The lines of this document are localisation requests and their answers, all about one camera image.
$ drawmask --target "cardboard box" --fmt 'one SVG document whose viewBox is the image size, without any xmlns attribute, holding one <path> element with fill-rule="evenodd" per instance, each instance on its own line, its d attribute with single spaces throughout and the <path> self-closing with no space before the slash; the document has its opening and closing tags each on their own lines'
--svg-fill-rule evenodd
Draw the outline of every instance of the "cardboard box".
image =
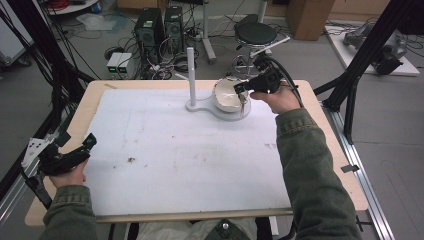
<svg viewBox="0 0 424 240">
<path fill-rule="evenodd" d="M 329 19 L 366 21 L 378 18 L 389 2 L 390 0 L 336 0 Z"/>
<path fill-rule="evenodd" d="M 316 41 L 335 0 L 291 0 L 287 8 L 287 24 L 296 40 Z"/>
<path fill-rule="evenodd" d="M 124 10 L 137 10 L 146 7 L 160 8 L 164 13 L 168 0 L 117 0 L 118 8 Z"/>
</svg>

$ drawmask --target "cable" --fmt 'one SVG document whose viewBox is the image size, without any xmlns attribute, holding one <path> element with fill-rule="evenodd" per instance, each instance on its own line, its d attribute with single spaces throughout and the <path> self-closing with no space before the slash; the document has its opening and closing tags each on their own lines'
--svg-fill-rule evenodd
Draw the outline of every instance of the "cable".
<svg viewBox="0 0 424 240">
<path fill-rule="evenodd" d="M 294 95 L 296 96 L 297 100 L 299 101 L 300 106 L 303 108 L 303 102 L 302 99 L 300 98 L 300 94 L 299 91 L 297 90 L 297 86 L 294 83 L 292 77 L 290 76 L 290 74 L 287 72 L 287 70 L 283 67 L 283 65 L 281 65 L 280 62 L 278 62 L 277 60 L 275 60 L 274 58 L 268 57 L 268 56 L 264 56 L 262 57 L 262 59 L 264 60 L 269 60 L 271 62 L 273 62 L 275 65 L 278 66 L 278 68 L 281 70 L 281 72 L 283 73 L 284 78 L 287 80 L 287 83 L 289 84 L 289 86 L 291 87 L 291 89 L 293 90 Z"/>
</svg>

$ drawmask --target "sleeve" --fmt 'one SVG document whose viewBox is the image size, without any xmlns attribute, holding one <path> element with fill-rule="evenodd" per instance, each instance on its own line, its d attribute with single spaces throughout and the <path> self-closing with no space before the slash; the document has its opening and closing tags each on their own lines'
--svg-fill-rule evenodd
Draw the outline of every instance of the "sleeve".
<svg viewBox="0 0 424 240">
<path fill-rule="evenodd" d="M 85 186 L 58 188 L 43 221 L 46 229 L 40 237 L 41 240 L 97 238 L 90 190 Z"/>
<path fill-rule="evenodd" d="M 353 202 L 333 171 L 323 131 L 303 108 L 277 116 L 276 122 L 296 239 L 361 239 Z"/>
</svg>

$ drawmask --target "white base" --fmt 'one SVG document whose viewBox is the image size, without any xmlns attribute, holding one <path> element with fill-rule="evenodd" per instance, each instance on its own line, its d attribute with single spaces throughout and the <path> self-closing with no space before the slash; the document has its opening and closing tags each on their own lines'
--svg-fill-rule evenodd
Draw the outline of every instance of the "white base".
<svg viewBox="0 0 424 240">
<path fill-rule="evenodd" d="M 330 29 L 333 31 L 343 30 L 343 28 L 341 27 L 333 27 L 333 26 L 325 26 L 325 29 L 327 31 L 329 31 Z M 346 69 L 349 66 L 349 64 L 352 62 L 353 57 L 357 53 L 357 50 L 353 46 L 346 46 L 343 44 L 345 33 L 342 33 L 340 35 L 328 35 L 328 36 L 331 40 L 331 43 L 333 44 L 333 47 L 336 49 L 337 55 L 342 61 L 343 66 Z M 403 65 L 396 68 L 389 75 L 418 76 L 420 74 L 420 72 L 405 57 L 402 57 L 400 61 L 403 62 Z M 378 74 L 377 71 L 374 69 L 374 67 L 371 65 L 367 68 L 365 73 Z"/>
<path fill-rule="evenodd" d="M 241 120 L 250 113 L 250 100 L 247 99 L 247 103 L 244 105 L 243 114 L 240 111 L 237 112 L 224 112 L 218 109 L 212 101 L 212 96 L 203 100 L 196 100 L 196 105 L 191 106 L 191 101 L 187 101 L 186 108 L 189 112 L 207 111 L 212 113 L 215 117 L 224 121 L 238 121 Z"/>
</svg>

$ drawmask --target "metal frame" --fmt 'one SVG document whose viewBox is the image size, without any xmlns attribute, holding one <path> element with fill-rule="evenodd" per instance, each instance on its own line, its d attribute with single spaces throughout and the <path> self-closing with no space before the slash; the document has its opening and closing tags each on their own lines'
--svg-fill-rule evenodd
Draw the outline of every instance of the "metal frame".
<svg viewBox="0 0 424 240">
<path fill-rule="evenodd" d="M 380 239 L 384 240 L 395 239 L 389 223 L 387 222 L 386 216 L 383 213 L 383 209 L 381 208 L 377 196 L 374 193 L 371 182 L 368 179 L 367 173 L 365 172 L 364 166 L 362 165 L 361 159 L 359 158 L 358 152 L 356 151 L 355 146 L 351 145 L 346 136 L 343 134 L 343 117 L 339 112 L 331 112 L 329 109 L 324 107 L 323 110 L 331 116 L 331 120 L 335 127 L 335 132 L 338 134 L 340 144 L 345 151 L 349 163 L 352 166 L 356 165 L 359 167 L 359 170 L 355 171 L 354 174 L 358 179 L 359 185 L 361 186 L 368 200 L 368 212 L 370 213 L 378 236 Z"/>
</svg>

